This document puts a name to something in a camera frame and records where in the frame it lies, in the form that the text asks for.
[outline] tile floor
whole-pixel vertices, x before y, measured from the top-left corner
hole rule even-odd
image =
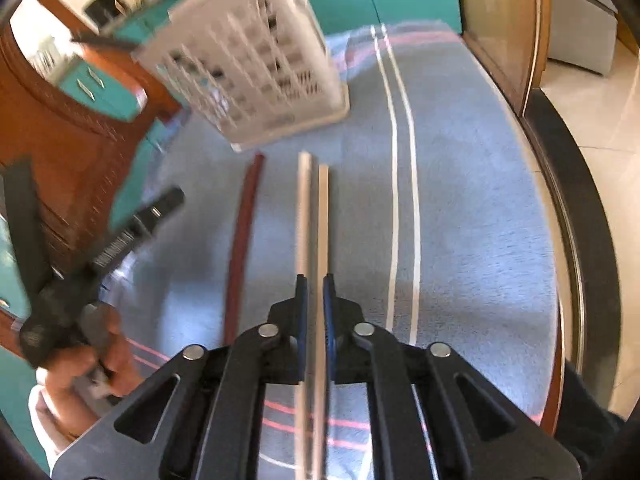
[[[612,233],[620,276],[622,343],[610,409],[624,417],[640,395],[639,78],[639,57],[618,42],[606,77],[549,61],[542,79],[543,91],[591,170]]]

